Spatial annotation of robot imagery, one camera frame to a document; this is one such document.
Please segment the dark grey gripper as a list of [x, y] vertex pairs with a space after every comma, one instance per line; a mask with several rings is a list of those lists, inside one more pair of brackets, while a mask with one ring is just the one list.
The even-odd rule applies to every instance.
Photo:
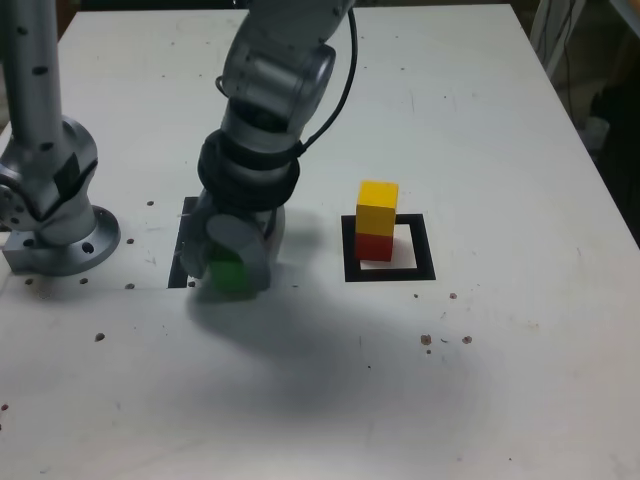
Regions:
[[202, 189], [185, 220], [180, 261], [189, 276], [205, 276], [213, 248], [212, 277], [219, 290], [255, 293], [269, 288], [270, 254], [264, 236], [275, 231], [275, 209], [238, 209]]

